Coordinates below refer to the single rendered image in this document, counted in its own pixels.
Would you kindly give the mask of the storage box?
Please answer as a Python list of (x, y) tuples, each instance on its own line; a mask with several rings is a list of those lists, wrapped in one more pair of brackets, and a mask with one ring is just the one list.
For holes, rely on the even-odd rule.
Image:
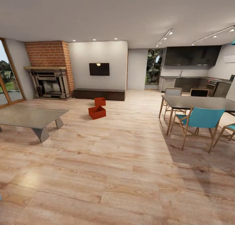
[(105, 102), (105, 98), (103, 97), (99, 97), (99, 98), (95, 98), (95, 106), (105, 106), (106, 102)]
[(88, 111), (89, 111), (89, 115), (94, 120), (102, 118), (102, 117), (106, 117), (106, 109), (104, 109), (102, 106), (89, 108)]

